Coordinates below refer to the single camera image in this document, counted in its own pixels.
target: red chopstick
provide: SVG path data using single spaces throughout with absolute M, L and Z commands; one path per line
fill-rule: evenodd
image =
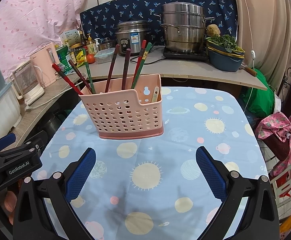
M 76 67 L 76 65 L 73 63 L 72 59 L 69 60 L 69 64 L 71 65 L 71 67 L 73 68 L 73 70 L 76 72 L 76 74 L 79 76 L 79 78 L 81 78 L 82 82 L 84 83 L 84 85 L 87 87 L 87 89 L 91 92 L 91 94 L 93 94 L 93 91 L 89 85 L 89 83 L 86 81 L 86 79 L 82 76 L 81 72 L 78 70 L 78 68 Z
M 125 90 L 125 85 L 126 85 L 126 83 L 127 83 L 127 70 L 128 70 L 128 68 L 129 68 L 130 55 L 131 55 L 131 49 L 127 49 L 126 57 L 125 57 L 125 59 L 124 59 L 123 76 L 122 76 L 122 87 L 121 87 L 121 90 Z
M 115 63 L 115 60 L 117 58 L 117 54 L 119 52 L 119 48 L 120 48 L 120 45 L 117 44 L 115 46 L 114 54 L 113 54 L 112 61 L 111 61 L 111 65 L 110 65 L 110 69 L 109 69 L 108 80 L 106 82 L 105 91 L 104 91 L 105 93 L 109 92 L 109 86 L 110 86 L 111 76 L 112 76 L 112 72 L 113 72 L 113 68 L 114 68 L 114 63 Z
M 141 60 L 142 60 L 142 57 L 143 57 L 143 54 L 144 54 L 144 51 L 145 51 L 145 46 L 146 46 L 146 40 L 143 40 L 142 41 L 142 45 L 141 45 L 140 54 L 139 54 L 139 57 L 138 57 L 138 62 L 136 63 L 136 66 L 135 66 L 135 71 L 134 71 L 134 76 L 133 76 L 132 84 L 134 82 L 136 73 L 138 72 L 138 68 L 140 66 L 140 63 L 141 63 Z
M 83 95 L 82 92 L 73 84 L 73 82 L 61 71 L 57 64 L 53 63 L 52 67 L 61 76 L 61 78 L 63 78 L 73 88 L 75 92 L 77 92 L 80 96 Z

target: kitchen counter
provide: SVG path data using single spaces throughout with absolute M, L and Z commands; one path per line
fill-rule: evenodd
M 148 54 L 145 63 L 164 58 L 162 54 L 164 47 L 155 46 L 154 48 L 156 49 Z M 111 62 L 90 64 L 92 77 L 107 78 L 110 64 Z M 118 55 L 112 73 L 113 78 L 122 77 L 123 65 L 124 57 Z M 129 76 L 133 76 L 135 66 L 136 63 L 130 62 L 128 70 Z M 204 62 L 166 59 L 154 64 L 144 65 L 142 68 L 142 74 L 156 73 L 159 73 L 161 77 L 210 80 L 266 90 L 266 87 L 258 78 L 250 75 L 243 69 L 239 69 L 237 72 L 226 72 L 218 70 L 212 65 Z
M 156 47 L 153 52 L 149 53 L 146 59 L 146 63 L 153 62 L 163 58 L 163 47 Z M 110 62 L 97 64 L 90 64 L 90 71 L 93 79 L 104 79 L 108 77 Z M 124 65 L 124 57 L 117 56 L 114 69 L 113 78 L 122 77 Z M 128 75 L 134 74 L 136 63 L 130 62 Z M 79 70 L 86 74 L 85 67 L 80 67 Z M 144 65 L 142 74 L 154 74 L 159 73 L 161 77 L 168 78 L 189 78 L 189 79 L 201 79 L 210 80 L 216 82 L 230 83 L 234 85 L 247 86 L 266 90 L 266 87 L 256 78 L 250 75 L 243 69 L 237 72 L 224 72 L 216 69 L 212 65 L 204 62 L 183 61 L 183 60 L 162 60 L 154 64 Z M 69 75 L 72 82 L 79 80 L 79 77 L 74 73 Z M 45 93 L 31 106 L 38 106 L 51 98 L 58 95 L 60 92 L 69 88 L 69 85 L 63 80 L 58 79 L 52 85 L 45 88 Z M 22 112 L 22 119 L 16 128 L 12 130 L 15 133 L 16 141 L 10 145 L 9 148 L 19 146 L 23 143 L 26 137 L 29 135 L 34 126 L 38 123 L 41 117 L 48 111 L 48 109 L 58 100 L 60 96 L 54 98 L 48 104 L 41 106 L 37 109 L 29 112 Z

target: green chopstick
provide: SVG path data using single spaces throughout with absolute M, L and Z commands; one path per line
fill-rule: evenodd
M 92 89 L 92 94 L 96 94 L 95 88 L 94 88 L 94 85 L 93 85 L 93 81 L 92 81 L 92 77 L 91 77 L 89 63 L 86 61 L 87 52 L 86 52 L 86 50 L 84 48 L 82 49 L 82 51 L 83 51 L 83 55 L 84 55 L 84 58 L 85 58 L 84 65 L 86 66 L 86 69 L 87 69 L 87 76 L 89 78 L 90 86 L 91 86 L 91 89 Z
M 132 86 L 131 86 L 131 89 L 134 89 L 135 86 L 136 86 L 136 83 L 138 82 L 138 79 L 139 79 L 139 76 L 140 76 L 140 73 L 141 73 L 142 67 L 143 67 L 143 65 L 144 65 L 144 62 L 145 62 L 146 56 L 148 55 L 151 46 L 152 46 L 152 43 L 149 42 L 149 43 L 148 43 L 148 46 L 146 46 L 146 48 L 145 48 L 145 51 L 144 51 L 144 54 L 143 54 L 143 57 L 142 57 L 142 60 L 141 60 L 141 63 L 140 63 L 140 66 L 139 66 L 138 72 L 137 72 L 136 75 L 135 75 L 135 79 L 134 79 L 134 81 L 133 81 L 133 84 L 132 84 Z

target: perforated basket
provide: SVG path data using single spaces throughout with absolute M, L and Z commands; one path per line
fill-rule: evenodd
M 133 77 L 127 78 L 126 88 Z M 122 78 L 94 83 L 97 94 L 85 87 L 81 100 L 99 136 L 105 139 L 140 139 L 163 134 L 161 79 L 159 74 L 139 77 L 135 89 L 121 90 Z M 151 103 L 155 87 L 160 88 L 157 102 Z

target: light blue tablecloth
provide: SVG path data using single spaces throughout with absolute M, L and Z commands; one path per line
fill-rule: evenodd
M 195 161 L 204 145 L 212 157 L 247 178 L 267 175 L 250 125 L 230 94 L 209 89 L 162 88 L 164 134 L 140 140 L 100 139 L 80 102 L 57 131 L 34 179 L 63 171 L 91 147 L 96 164 L 80 196 L 71 202 L 95 239 L 195 240 L 221 201 Z M 241 202 L 228 234 L 243 214 Z M 65 236 L 50 201 L 48 210 Z

